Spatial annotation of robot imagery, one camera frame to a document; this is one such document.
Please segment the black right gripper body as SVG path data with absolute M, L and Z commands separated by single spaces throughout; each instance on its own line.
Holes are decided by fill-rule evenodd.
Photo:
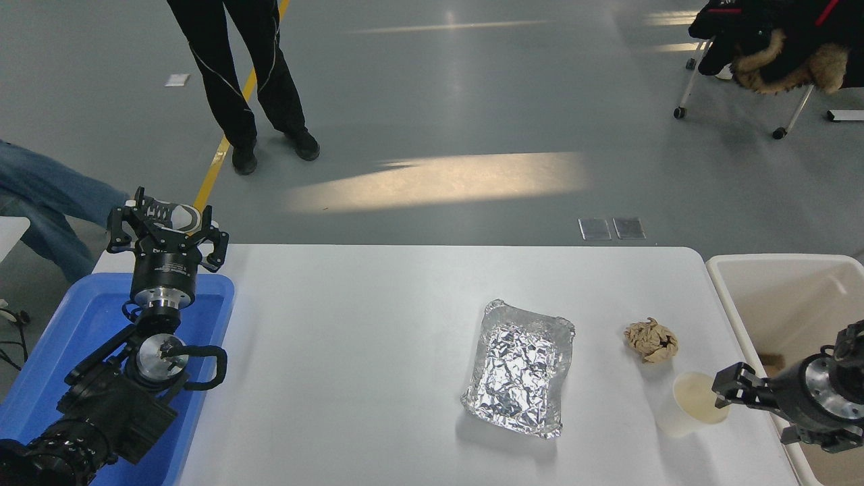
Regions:
M 810 431 L 829 431 L 823 409 L 805 383 L 805 372 L 819 356 L 808 356 L 769 379 L 778 409 L 787 421 Z

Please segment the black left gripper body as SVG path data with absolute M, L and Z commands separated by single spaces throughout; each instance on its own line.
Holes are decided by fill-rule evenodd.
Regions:
M 132 295 L 145 290 L 170 288 L 192 296 L 196 290 L 198 265 L 203 256 L 197 249 L 163 251 L 147 243 L 134 246 Z

